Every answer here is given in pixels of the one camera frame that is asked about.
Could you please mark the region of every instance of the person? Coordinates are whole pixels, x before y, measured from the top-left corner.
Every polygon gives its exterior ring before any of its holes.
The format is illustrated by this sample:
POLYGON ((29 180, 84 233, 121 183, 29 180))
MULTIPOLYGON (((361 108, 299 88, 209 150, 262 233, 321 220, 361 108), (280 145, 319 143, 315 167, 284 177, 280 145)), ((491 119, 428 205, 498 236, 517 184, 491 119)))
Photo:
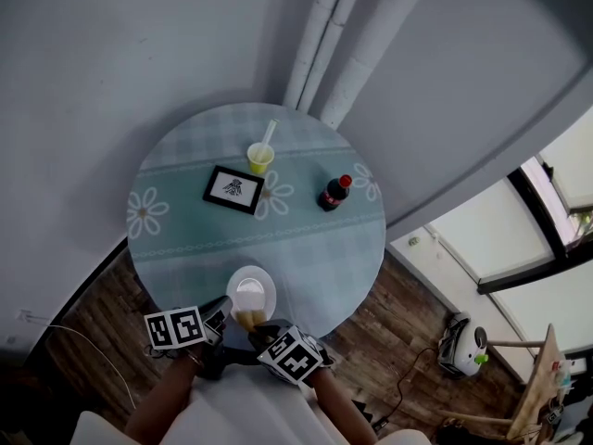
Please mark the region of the person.
MULTIPOLYGON (((125 436, 100 417, 83 413, 71 444, 377 442, 371 426, 330 369, 318 368, 308 377, 321 413, 309 405, 301 388, 278 380, 262 366, 231 364, 220 380, 196 377, 204 367, 203 352, 202 345, 193 346, 189 353, 172 362, 130 417, 125 436)), ((405 430, 390 436, 385 443, 430 442, 421 432, 405 430)))

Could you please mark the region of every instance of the white plate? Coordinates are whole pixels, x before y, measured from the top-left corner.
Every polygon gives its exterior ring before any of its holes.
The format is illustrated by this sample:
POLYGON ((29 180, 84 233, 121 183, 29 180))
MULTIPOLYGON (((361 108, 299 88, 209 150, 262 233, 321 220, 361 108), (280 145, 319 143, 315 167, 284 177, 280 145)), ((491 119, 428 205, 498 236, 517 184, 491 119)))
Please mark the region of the white plate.
POLYGON ((264 310, 270 320, 276 310, 276 286, 270 275, 255 265, 241 267, 233 274, 226 286, 226 294, 233 301, 231 315, 236 321, 236 312, 264 310))

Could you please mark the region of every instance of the picture frame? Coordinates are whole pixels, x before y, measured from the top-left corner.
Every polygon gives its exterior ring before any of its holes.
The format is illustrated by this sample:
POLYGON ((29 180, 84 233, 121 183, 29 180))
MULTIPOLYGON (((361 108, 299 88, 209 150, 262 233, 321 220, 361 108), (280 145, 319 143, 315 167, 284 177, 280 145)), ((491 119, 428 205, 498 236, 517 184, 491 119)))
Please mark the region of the picture frame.
POLYGON ((263 182, 263 178, 258 176, 216 165, 202 199, 253 215, 258 206, 263 182))

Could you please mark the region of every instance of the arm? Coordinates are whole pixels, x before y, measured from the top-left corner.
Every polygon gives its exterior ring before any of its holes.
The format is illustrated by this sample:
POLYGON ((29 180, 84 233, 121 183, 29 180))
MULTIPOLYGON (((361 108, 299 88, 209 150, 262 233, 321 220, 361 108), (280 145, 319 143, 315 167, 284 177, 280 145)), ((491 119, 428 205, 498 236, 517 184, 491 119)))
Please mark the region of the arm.
POLYGON ((160 382, 133 412, 124 433, 142 445, 160 443, 185 408, 198 368, 186 355, 173 361, 160 382))
POLYGON ((317 393, 317 402, 344 438, 351 445, 377 442, 369 423, 350 400, 346 391, 327 368, 311 373, 309 380, 317 393))

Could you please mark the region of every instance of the red bottle cap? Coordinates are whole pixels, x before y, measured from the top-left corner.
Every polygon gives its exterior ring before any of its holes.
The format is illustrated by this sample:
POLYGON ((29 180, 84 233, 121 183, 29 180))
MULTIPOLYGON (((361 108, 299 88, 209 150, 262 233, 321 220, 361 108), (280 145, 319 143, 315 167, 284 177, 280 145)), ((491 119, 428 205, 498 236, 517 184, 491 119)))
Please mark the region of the red bottle cap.
POLYGON ((340 186, 342 186, 343 188, 349 188, 352 184, 352 177, 347 174, 342 175, 340 176, 340 180, 338 183, 340 183, 340 186))

